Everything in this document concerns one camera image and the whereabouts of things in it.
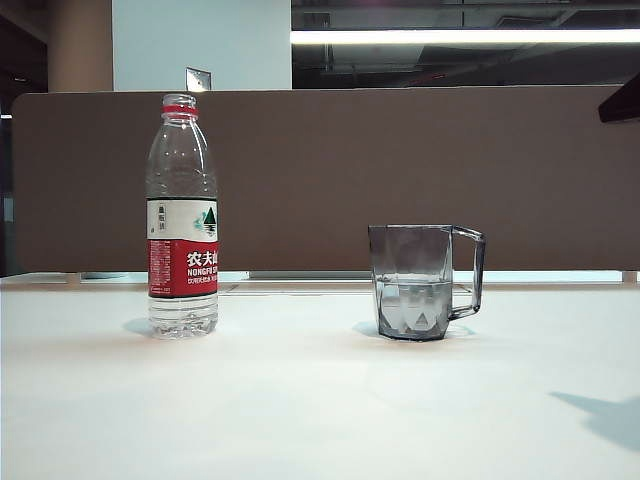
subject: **fluorescent light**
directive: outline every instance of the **fluorescent light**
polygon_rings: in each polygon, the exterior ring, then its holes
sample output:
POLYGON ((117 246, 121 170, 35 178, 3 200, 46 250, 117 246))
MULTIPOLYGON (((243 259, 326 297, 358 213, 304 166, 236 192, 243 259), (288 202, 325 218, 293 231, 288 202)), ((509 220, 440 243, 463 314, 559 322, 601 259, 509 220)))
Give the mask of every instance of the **fluorescent light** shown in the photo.
POLYGON ((640 29, 608 30, 319 30, 291 32, 294 45, 473 43, 640 43, 640 29))

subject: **clear plastic pitcher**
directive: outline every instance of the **clear plastic pitcher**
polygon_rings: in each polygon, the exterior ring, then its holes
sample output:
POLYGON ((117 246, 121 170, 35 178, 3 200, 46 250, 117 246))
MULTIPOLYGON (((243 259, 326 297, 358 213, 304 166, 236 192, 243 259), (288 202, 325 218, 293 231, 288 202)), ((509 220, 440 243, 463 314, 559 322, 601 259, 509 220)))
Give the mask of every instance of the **clear plastic pitcher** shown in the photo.
POLYGON ((484 235, 456 225, 369 226, 378 331, 405 340, 444 337, 480 309, 484 235), (453 307, 453 234, 475 240, 471 305, 453 307))

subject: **brown partition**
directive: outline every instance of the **brown partition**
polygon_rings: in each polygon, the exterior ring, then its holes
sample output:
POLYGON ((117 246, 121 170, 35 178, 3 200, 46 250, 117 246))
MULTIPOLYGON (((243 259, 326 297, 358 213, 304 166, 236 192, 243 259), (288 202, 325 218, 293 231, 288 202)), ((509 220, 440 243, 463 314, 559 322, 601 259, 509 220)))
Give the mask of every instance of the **brown partition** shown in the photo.
MULTIPOLYGON (((221 267, 364 270, 368 224, 459 223, 487 234, 490 269, 638 270, 640 126, 597 115, 615 88, 198 94, 221 185, 221 267)), ((16 102, 26 268, 146 268, 161 95, 16 102)))

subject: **white wall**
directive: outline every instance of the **white wall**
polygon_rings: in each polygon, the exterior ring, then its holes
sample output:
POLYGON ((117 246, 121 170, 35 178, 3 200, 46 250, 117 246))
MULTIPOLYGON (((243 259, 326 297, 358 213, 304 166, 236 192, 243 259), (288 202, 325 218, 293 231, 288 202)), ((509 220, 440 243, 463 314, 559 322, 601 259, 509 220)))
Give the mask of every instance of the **white wall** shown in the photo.
POLYGON ((291 88, 291 0, 112 0, 114 90, 291 88))

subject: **water bottle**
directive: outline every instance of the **water bottle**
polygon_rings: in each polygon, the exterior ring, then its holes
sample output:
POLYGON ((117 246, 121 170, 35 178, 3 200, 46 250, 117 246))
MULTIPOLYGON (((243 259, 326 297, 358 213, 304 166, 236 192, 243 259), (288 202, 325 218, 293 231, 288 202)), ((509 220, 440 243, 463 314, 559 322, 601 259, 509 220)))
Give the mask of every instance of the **water bottle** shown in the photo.
POLYGON ((157 338, 218 321, 217 184, 194 97, 172 93, 147 161, 149 321, 157 338))

